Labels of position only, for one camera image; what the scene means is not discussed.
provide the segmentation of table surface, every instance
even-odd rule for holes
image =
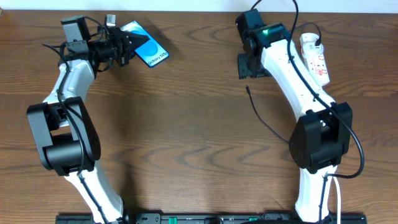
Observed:
[[[137,20],[169,52],[148,68],[138,58],[100,73],[86,107],[101,139],[101,163],[134,212],[262,213],[291,210],[299,168],[288,147],[256,118],[289,138],[295,120],[273,78],[238,80],[239,14],[215,12],[4,11],[0,17],[0,222],[54,223],[59,213],[86,213],[77,190],[42,167],[25,111],[58,78],[58,57],[41,43],[65,40],[60,20],[84,14],[117,24]],[[264,13],[292,25],[292,13]],[[322,29],[331,83],[354,112],[366,156],[362,175],[340,180],[343,211],[369,223],[398,221],[398,15],[300,14]],[[307,27],[299,32],[316,31]],[[351,147],[338,172],[359,165]],[[336,210],[332,188],[330,210]]]

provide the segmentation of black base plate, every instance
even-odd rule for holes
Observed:
[[[238,75],[239,79],[271,77],[272,75],[264,69],[261,62],[249,57],[247,54],[238,54]]]
[[[157,213],[142,213],[136,215],[136,224],[253,224],[272,223],[305,223],[300,222],[294,213],[267,212],[263,215],[160,215]],[[336,215],[329,214],[323,223],[335,224]],[[367,224],[366,215],[342,214],[342,224]],[[55,224],[93,224],[91,215],[59,215]]]

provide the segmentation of black mounting bracket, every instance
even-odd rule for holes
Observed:
[[[94,162],[101,157],[100,139],[79,96],[66,99],[64,104],[66,108],[76,112],[71,113],[71,116],[76,122],[86,149],[83,152],[84,169],[92,171]],[[59,176],[77,171],[81,162],[81,147],[76,131],[71,126],[69,133],[51,133],[67,120],[59,103],[31,105],[27,109],[27,119],[42,165],[48,170],[54,169]]]
[[[281,23],[265,25],[257,9],[238,16],[236,26],[245,51],[238,54],[239,79],[272,76],[261,64],[262,50],[273,42],[289,38],[289,32]]]
[[[161,215],[158,213],[136,214],[134,222],[129,224],[299,224],[302,222],[291,212],[266,212],[252,215]],[[336,215],[329,214],[323,220],[324,224],[336,224]],[[342,224],[367,224],[366,215],[342,214]],[[55,224],[93,224],[91,215],[59,215]]]
[[[332,103],[344,122],[351,127],[353,112],[347,103]],[[289,140],[289,150],[295,163],[309,173],[338,165],[342,155],[348,152],[350,134],[328,109],[314,113],[307,111],[298,119]]]

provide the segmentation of white cable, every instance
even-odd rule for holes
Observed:
[[[340,185],[338,184],[337,177],[333,177],[336,185],[336,194],[337,194],[337,224],[341,223],[341,193],[340,193]]]

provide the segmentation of plug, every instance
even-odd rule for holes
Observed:
[[[326,68],[325,57],[323,56],[323,44],[317,45],[319,36],[312,33],[302,34],[300,37],[301,54],[304,64],[311,76],[320,86],[330,82],[328,69]]]
[[[250,89],[249,89],[249,86],[248,86],[248,85],[246,85],[246,91],[247,91],[248,95],[250,96],[251,93],[250,93]]]

